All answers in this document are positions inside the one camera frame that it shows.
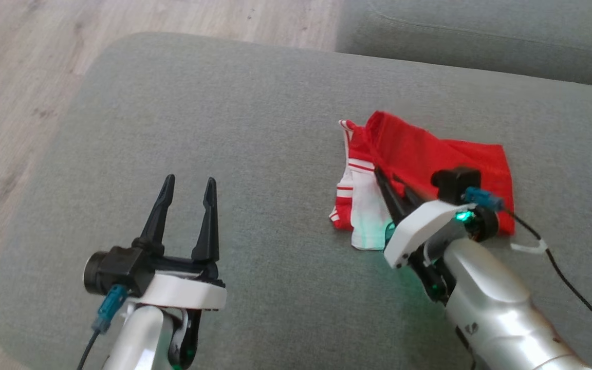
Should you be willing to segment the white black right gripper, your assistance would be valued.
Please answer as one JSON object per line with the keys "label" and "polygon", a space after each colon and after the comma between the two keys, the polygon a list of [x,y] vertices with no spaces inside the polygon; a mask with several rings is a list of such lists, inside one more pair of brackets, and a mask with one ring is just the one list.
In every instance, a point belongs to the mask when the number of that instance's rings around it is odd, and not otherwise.
{"label": "white black right gripper", "polygon": [[[475,243],[457,214],[471,211],[475,204],[456,206],[435,200],[392,175],[399,196],[380,167],[375,167],[374,176],[396,226],[384,250],[388,266],[411,267],[432,302],[456,304],[472,280],[471,258],[475,255]],[[417,209],[410,214],[411,208]]]}

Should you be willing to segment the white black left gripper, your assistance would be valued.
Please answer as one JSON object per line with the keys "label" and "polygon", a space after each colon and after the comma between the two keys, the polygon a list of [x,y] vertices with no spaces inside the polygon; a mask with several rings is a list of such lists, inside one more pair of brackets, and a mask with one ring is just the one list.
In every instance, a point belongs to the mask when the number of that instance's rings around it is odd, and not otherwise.
{"label": "white black left gripper", "polygon": [[[132,241],[149,255],[163,256],[163,235],[169,206],[173,201],[175,175],[168,175],[161,187],[141,235]],[[219,277],[220,258],[217,184],[210,177],[203,197],[205,213],[191,258],[163,257],[150,290],[132,304],[132,313],[153,306],[172,324],[166,346],[171,368],[189,368],[197,353],[199,326],[205,311],[220,311],[227,302],[226,284]]]}

